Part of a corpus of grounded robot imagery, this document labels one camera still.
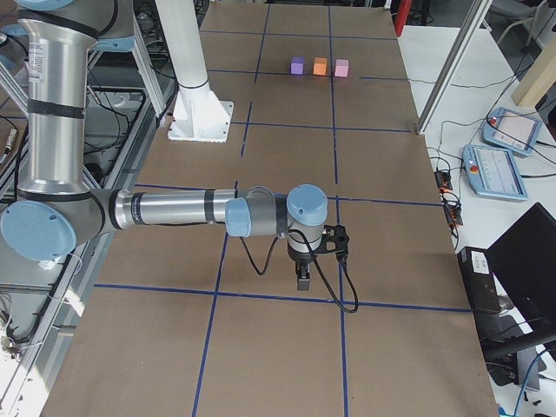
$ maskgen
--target red pole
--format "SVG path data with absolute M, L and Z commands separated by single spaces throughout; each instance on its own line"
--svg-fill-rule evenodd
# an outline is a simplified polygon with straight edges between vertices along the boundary
M 394 28 L 396 29 L 396 36 L 401 36 L 403 32 L 403 27 L 406 25 L 407 15 L 411 10 L 411 3 L 413 0 L 401 0 L 400 6 L 398 7 L 398 14 L 396 15 L 396 22 L 394 23 Z

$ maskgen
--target pink cube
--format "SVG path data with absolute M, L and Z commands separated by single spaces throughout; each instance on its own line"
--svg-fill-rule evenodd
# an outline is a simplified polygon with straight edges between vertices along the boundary
M 334 76 L 348 76 L 349 61 L 347 59 L 336 59 Z
M 291 73 L 297 76 L 303 75 L 303 56 L 294 56 L 292 58 Z

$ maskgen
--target cube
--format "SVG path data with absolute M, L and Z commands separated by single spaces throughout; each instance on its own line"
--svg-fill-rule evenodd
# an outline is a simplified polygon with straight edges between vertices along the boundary
M 316 76 L 325 76 L 327 74 L 327 65 L 327 58 L 316 57 L 314 59 L 313 74 L 315 74 Z
M 347 59 L 336 59 L 334 76 L 348 76 L 349 61 Z
M 297 76 L 302 76 L 303 64 L 303 56 L 294 56 L 292 58 L 291 73 Z

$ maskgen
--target blue cable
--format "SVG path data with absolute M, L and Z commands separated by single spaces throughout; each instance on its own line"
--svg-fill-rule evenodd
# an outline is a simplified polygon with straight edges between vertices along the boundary
M 523 383 L 521 384 L 520 395 L 518 395 L 518 400 L 515 403 L 515 409 L 513 410 L 513 416 L 512 417 L 517 417 L 517 415 L 518 415 L 518 409 L 520 408 L 521 398 L 523 397 L 523 393 L 525 392 L 525 387 L 527 386 L 527 382 L 529 381 L 529 376 L 531 374 L 531 370 L 533 369 L 533 366 L 535 365 L 535 363 L 537 363 L 539 361 L 540 356 L 542 356 L 543 354 L 548 352 L 548 350 L 549 349 L 545 349 L 542 352 L 540 352 L 539 354 L 537 354 L 537 356 L 535 356 L 535 359 L 533 359 L 533 361 L 531 362 L 531 365 L 529 365 L 529 368 L 527 369 L 527 373 L 525 374 L 525 379 L 523 380 Z

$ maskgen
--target blue joint cap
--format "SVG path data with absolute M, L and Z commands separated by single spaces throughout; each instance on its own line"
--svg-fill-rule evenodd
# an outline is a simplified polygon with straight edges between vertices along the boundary
M 13 71 L 16 68 L 16 65 L 4 55 L 0 55 L 0 63 L 2 63 L 8 71 Z
M 244 198 L 235 198 L 226 204 L 226 231 L 234 237 L 251 235 L 251 212 Z
M 16 3 L 26 9 L 49 11 L 57 10 L 72 4 L 74 0 L 16 0 Z
M 315 185 L 303 184 L 292 189 L 287 205 L 289 214 L 305 226 L 320 226 L 327 220 L 327 195 Z
M 10 36 L 28 36 L 27 30 L 19 23 L 8 24 L 4 26 L 1 31 Z
M 130 52 L 136 44 L 133 36 L 99 39 L 95 50 L 101 52 Z
M 43 202 L 14 202 L 3 213 L 0 230 L 12 249 L 34 261 L 67 255 L 77 244 L 71 223 Z

